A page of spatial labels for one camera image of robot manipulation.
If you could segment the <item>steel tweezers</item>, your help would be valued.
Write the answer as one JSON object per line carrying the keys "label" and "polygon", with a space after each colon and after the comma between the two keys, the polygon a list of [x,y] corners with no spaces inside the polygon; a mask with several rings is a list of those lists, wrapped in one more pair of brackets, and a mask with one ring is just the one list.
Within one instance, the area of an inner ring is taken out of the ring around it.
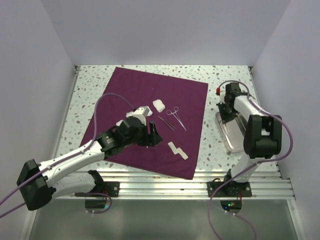
{"label": "steel tweezers", "polygon": [[174,127],[171,123],[169,123],[168,121],[166,121],[165,119],[163,119],[163,118],[160,117],[159,115],[158,115],[158,118],[159,118],[160,120],[162,120],[171,130],[173,130],[174,132],[176,131],[176,127]]}

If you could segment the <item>stainless steel tray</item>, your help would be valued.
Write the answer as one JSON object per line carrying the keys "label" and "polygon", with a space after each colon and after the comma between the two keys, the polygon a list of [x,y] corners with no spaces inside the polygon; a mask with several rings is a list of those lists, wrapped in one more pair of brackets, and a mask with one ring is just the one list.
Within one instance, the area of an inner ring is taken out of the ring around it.
{"label": "stainless steel tray", "polygon": [[219,112],[215,114],[215,123],[222,137],[225,148],[231,153],[240,153],[244,151],[244,136],[247,122],[241,115],[235,119],[223,123]]}

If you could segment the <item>steel hemostat forceps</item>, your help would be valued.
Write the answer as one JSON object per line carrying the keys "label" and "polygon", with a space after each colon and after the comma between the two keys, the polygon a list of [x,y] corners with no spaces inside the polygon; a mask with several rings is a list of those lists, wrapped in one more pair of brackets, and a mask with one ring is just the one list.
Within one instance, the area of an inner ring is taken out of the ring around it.
{"label": "steel hemostat forceps", "polygon": [[182,128],[186,131],[187,129],[186,129],[186,127],[184,126],[184,124],[183,124],[183,122],[181,121],[181,119],[180,119],[180,117],[179,117],[179,115],[178,115],[178,112],[179,112],[179,107],[178,106],[175,106],[174,108],[173,108],[173,110],[167,110],[166,111],[166,114],[168,115],[168,116],[174,116],[175,117],[175,119],[179,122],[179,124],[182,126]]}

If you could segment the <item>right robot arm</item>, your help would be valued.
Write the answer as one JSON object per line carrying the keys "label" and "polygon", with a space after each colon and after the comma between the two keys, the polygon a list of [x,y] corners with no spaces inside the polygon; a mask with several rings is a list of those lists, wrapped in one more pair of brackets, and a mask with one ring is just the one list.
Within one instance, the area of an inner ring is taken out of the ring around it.
{"label": "right robot arm", "polygon": [[[243,139],[244,155],[236,166],[231,168],[230,179],[223,183],[223,192],[235,196],[240,183],[249,181],[260,163],[271,161],[282,147],[282,119],[260,109],[249,99],[249,92],[242,92],[240,82],[229,81],[225,90],[217,89],[217,107],[223,124],[242,115],[246,122]],[[177,83],[166,83],[157,89],[155,96],[164,100],[167,114],[183,127],[172,133],[157,125],[163,143],[148,150],[144,169],[172,177],[191,180],[198,162],[202,121],[204,118],[208,84],[178,79]]]}

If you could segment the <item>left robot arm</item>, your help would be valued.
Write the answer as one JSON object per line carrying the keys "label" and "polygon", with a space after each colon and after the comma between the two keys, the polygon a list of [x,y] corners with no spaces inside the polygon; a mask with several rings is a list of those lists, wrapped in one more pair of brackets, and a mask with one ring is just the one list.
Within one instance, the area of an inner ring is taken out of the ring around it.
{"label": "left robot arm", "polygon": [[25,162],[17,186],[30,211],[42,208],[54,198],[73,193],[102,196],[105,183],[100,174],[96,170],[78,174],[79,169],[115,156],[128,146],[154,147],[162,140],[154,122],[146,124],[130,116],[119,126],[111,127],[95,140],[65,155],[41,163],[34,159]]}

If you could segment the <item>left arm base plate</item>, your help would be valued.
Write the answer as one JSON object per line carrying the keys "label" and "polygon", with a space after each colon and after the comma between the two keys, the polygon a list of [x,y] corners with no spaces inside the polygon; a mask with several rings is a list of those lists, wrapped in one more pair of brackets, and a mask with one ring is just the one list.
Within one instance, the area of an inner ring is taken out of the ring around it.
{"label": "left arm base plate", "polygon": [[103,181],[94,186],[89,192],[77,192],[76,197],[105,197],[108,195],[111,198],[119,196],[120,182],[118,181]]}

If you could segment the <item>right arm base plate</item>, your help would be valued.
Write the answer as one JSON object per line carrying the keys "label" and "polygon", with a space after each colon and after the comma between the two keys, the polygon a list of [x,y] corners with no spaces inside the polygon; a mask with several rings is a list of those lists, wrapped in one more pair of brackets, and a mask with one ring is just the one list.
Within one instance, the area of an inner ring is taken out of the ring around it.
{"label": "right arm base plate", "polygon": [[[207,187],[207,194],[209,197],[213,195],[215,190],[223,185],[223,181],[219,178],[215,178],[212,181],[208,181],[206,183]],[[214,194],[214,198],[237,198],[237,197],[252,197],[252,190],[251,185],[249,182],[235,182],[232,181],[231,183],[223,186],[221,189]]]}

